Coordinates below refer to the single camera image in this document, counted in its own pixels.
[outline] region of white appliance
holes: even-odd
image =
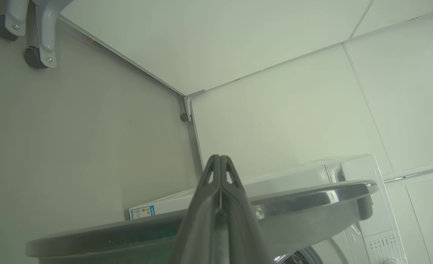
[[[320,160],[283,172],[242,177],[241,182],[247,196],[251,198],[320,184],[365,179],[376,181],[380,187],[378,192],[371,195],[372,217],[297,254],[302,255],[306,260],[304,263],[309,264],[406,264],[386,188],[372,155]],[[187,209],[194,191],[191,189],[134,206],[129,210],[130,218]]]

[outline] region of gray caster wheel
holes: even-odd
[[[188,120],[187,114],[181,114],[181,121],[186,122]]]
[[[0,37],[2,37],[5,40],[9,40],[9,41],[16,41],[17,40],[17,36],[12,34],[11,32],[9,32],[5,28],[5,16],[4,15],[0,15]]]
[[[29,67],[33,67],[34,69],[48,68],[40,61],[40,51],[37,47],[29,46],[24,53],[24,60],[27,62]]]

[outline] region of front-loading washing machine door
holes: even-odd
[[[275,259],[277,264],[353,264],[345,232],[289,256]]]

